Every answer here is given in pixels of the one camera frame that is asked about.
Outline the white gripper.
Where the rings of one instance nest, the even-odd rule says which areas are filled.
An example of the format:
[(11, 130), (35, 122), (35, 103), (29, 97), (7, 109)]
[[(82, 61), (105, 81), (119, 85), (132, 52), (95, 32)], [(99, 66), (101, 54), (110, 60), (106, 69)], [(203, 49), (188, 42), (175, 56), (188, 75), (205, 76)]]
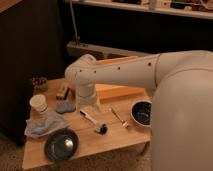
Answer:
[(76, 87), (76, 102), (79, 110), (86, 106), (99, 108), (100, 101), (94, 84), (78, 85)]

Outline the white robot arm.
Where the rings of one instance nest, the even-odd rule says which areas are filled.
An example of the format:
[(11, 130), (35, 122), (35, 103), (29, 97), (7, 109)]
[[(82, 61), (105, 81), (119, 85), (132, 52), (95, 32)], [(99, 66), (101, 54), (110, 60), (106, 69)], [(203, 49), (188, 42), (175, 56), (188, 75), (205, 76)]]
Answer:
[(66, 68), (65, 78), (82, 104), (96, 101), (96, 84), (152, 89), (152, 171), (213, 171), (212, 51), (158, 53), (103, 65), (86, 54)]

